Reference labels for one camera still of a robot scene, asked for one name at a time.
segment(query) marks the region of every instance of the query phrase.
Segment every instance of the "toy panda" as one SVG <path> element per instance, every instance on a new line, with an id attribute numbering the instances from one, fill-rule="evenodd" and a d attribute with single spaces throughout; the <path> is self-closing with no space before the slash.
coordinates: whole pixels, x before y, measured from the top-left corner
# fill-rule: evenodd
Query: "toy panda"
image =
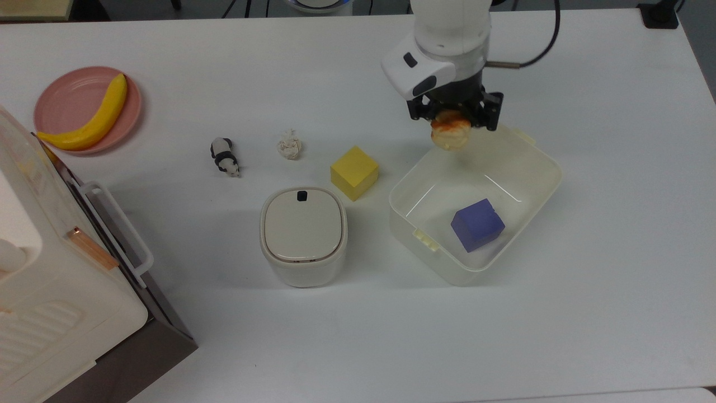
<path id="1" fill-rule="evenodd" d="M 231 153 L 231 145 L 231 140 L 228 138 L 217 137 L 211 142 L 211 158 L 214 158 L 214 163 L 219 171 L 238 178 L 241 175 L 238 172 L 238 161 Z"/>

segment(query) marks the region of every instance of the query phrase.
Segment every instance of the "toy banana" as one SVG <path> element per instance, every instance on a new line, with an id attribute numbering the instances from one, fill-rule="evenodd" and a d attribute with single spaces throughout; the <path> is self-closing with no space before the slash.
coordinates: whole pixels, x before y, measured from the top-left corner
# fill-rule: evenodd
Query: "toy banana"
<path id="1" fill-rule="evenodd" d="M 127 80 L 120 73 L 110 82 L 100 109 L 84 126 L 59 134 L 37 132 L 37 137 L 61 150 L 78 151 L 92 147 L 102 140 L 115 124 L 126 98 Z"/>

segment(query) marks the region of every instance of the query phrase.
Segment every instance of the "small white container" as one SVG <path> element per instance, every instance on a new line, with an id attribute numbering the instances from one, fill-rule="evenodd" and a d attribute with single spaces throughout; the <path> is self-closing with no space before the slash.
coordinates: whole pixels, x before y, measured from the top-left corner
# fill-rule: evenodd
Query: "small white container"
<path id="1" fill-rule="evenodd" d="M 333 280 L 347 242 L 346 209 L 328 189 L 286 189 L 263 205 L 261 251 L 288 285 L 316 287 Z"/>
<path id="2" fill-rule="evenodd" d="M 466 285 L 509 246 L 562 180 L 562 170 L 520 131 L 473 129 L 460 151 L 435 147 L 390 192 L 390 230 L 440 277 Z M 467 252 L 450 226 L 457 210 L 488 199 L 505 223 Z"/>

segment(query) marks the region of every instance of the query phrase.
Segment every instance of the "purple cube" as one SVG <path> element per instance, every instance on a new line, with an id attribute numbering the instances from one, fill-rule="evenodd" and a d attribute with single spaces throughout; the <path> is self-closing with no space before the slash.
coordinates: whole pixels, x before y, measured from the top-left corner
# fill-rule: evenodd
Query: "purple cube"
<path id="1" fill-rule="evenodd" d="M 450 226 L 468 252 L 497 239 L 505 229 L 505 224 L 487 199 L 455 213 Z"/>

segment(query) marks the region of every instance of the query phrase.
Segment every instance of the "wooden block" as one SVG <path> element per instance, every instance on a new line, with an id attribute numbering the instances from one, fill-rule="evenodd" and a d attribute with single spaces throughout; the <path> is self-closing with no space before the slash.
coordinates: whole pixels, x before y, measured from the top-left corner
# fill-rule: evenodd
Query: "wooden block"
<path id="1" fill-rule="evenodd" d="M 378 163 L 353 146 L 331 165 L 331 182 L 353 202 L 378 180 Z"/>

